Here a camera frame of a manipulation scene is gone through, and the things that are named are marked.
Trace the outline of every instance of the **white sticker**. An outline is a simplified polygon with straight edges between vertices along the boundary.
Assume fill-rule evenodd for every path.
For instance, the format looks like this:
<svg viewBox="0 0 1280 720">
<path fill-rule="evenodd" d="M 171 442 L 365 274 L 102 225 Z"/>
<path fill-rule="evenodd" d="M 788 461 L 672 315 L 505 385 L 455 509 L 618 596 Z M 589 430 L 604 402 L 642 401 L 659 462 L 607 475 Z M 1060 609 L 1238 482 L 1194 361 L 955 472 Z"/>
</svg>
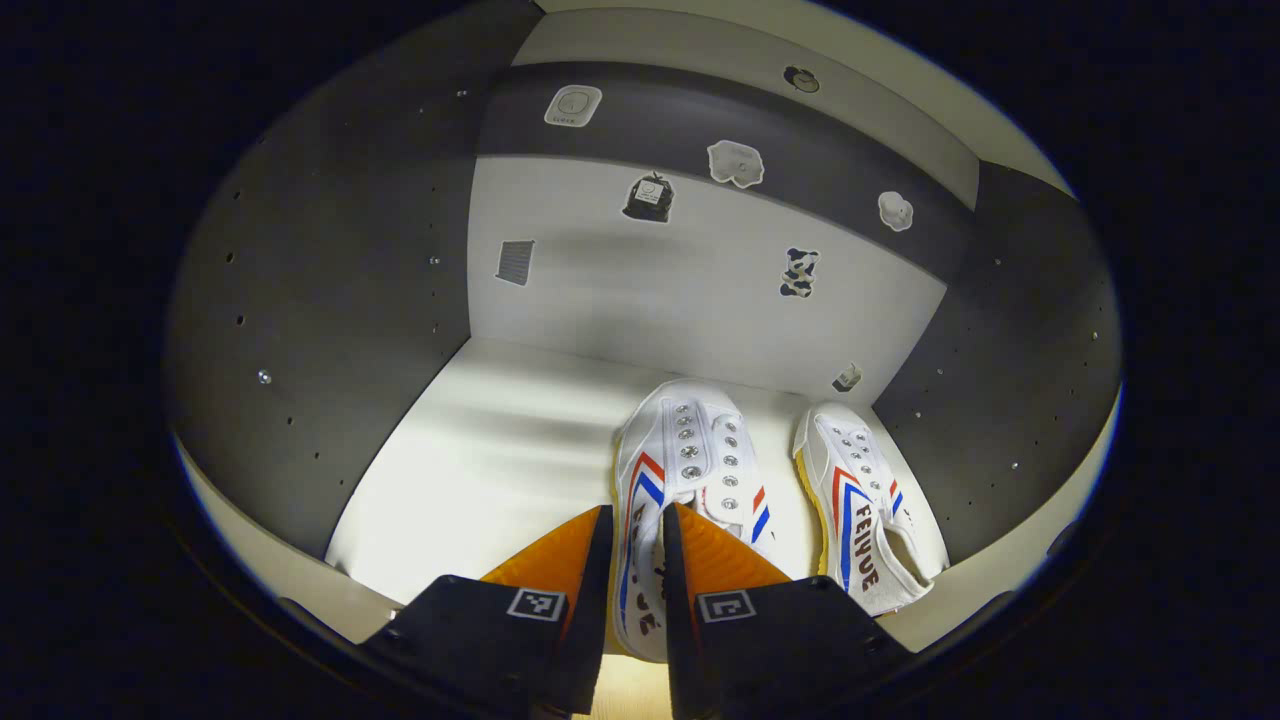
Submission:
<svg viewBox="0 0 1280 720">
<path fill-rule="evenodd" d="M 707 147 L 707 158 L 716 182 L 732 181 L 742 190 L 764 182 L 764 159 L 750 145 L 722 140 Z"/>
<path fill-rule="evenodd" d="M 552 104 L 547 106 L 543 120 L 548 124 L 581 128 L 591 122 L 595 108 L 600 104 L 604 94 L 600 88 L 588 85 L 566 85 L 556 91 Z"/>
<path fill-rule="evenodd" d="M 902 232 L 911 227 L 911 215 L 915 210 L 901 193 L 893 192 L 892 190 L 882 192 L 877 204 L 881 210 L 881 222 L 888 225 L 893 232 Z"/>
<path fill-rule="evenodd" d="M 636 200 L 644 200 L 657 205 L 662 200 L 663 187 L 655 182 L 640 181 L 640 187 L 636 188 Z"/>
</svg>

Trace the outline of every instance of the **cow print sticker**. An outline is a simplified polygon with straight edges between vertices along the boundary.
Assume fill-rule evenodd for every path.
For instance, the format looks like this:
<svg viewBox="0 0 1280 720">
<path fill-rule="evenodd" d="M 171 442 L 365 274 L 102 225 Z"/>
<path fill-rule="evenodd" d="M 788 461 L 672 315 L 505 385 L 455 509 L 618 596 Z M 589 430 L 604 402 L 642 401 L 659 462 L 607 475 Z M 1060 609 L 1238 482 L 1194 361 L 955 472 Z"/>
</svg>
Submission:
<svg viewBox="0 0 1280 720">
<path fill-rule="evenodd" d="M 805 299 L 813 295 L 813 283 L 817 279 L 813 274 L 818 264 L 817 250 L 787 250 L 787 269 L 782 270 L 782 286 L 778 293 L 782 297 Z"/>
</svg>

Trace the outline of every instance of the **white floor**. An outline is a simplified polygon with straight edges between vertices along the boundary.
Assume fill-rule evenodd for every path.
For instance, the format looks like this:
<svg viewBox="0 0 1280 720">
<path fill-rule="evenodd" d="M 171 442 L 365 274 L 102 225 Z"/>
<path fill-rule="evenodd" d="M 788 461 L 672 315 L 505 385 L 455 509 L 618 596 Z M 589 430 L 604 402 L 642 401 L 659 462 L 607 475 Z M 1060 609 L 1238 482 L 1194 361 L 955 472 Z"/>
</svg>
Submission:
<svg viewBox="0 0 1280 720">
<path fill-rule="evenodd" d="M 325 560 L 408 603 L 443 574 L 476 578 L 595 505 L 614 433 L 672 374 L 472 338 L 408 411 L 347 505 Z M 791 464 L 810 400 L 719 384 L 750 423 L 778 528 L 780 569 L 814 573 L 818 520 Z M 915 484 L 868 407 L 901 483 Z"/>
</svg>

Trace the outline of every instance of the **dark gray panel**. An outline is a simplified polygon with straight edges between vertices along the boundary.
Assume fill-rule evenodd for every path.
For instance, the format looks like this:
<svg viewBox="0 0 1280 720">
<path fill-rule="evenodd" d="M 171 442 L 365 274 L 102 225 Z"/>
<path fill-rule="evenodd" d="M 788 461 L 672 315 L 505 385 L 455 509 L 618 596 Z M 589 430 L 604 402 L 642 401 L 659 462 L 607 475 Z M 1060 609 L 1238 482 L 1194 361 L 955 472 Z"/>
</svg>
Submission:
<svg viewBox="0 0 1280 720">
<path fill-rule="evenodd" d="M 470 333 L 475 136 L 540 14 L 480 3 L 346 70 L 264 135 L 191 238 L 169 314 L 172 420 L 218 489 L 314 557 Z"/>
<path fill-rule="evenodd" d="M 983 163 L 975 214 L 964 272 L 874 406 L 929 498 L 952 562 L 998 539 L 1066 482 L 1102 430 L 1121 377 L 1115 291 L 1079 205 Z"/>
<path fill-rule="evenodd" d="M 543 120 L 566 85 L 600 88 L 586 127 Z M 710 179 L 707 147 L 732 140 L 759 150 L 760 193 L 850 228 L 945 283 L 960 269 L 973 213 L 933 178 L 856 129 L 736 82 L 652 65 L 547 63 L 504 73 L 485 114 L 481 155 L 561 155 L 613 160 Z M 914 208 L 909 229 L 879 218 L 881 192 Z"/>
</svg>

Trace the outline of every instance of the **gray wall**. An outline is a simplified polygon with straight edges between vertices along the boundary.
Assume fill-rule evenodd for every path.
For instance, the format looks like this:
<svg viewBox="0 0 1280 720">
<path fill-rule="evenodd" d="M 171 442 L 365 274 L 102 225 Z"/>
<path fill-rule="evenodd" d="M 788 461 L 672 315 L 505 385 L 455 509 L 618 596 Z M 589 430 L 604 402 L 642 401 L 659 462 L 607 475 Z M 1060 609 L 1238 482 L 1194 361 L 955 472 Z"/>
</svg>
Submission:
<svg viewBox="0 0 1280 720">
<path fill-rule="evenodd" d="M 342 73 L 244 155 L 192 234 L 168 327 L 174 429 L 228 500 L 314 557 L 470 333 L 475 138 L 540 15 L 480 3 Z"/>
<path fill-rule="evenodd" d="M 984 161 L 977 219 L 957 281 L 874 405 L 952 564 L 1066 482 L 1121 379 L 1115 291 L 1080 206 Z"/>
</svg>

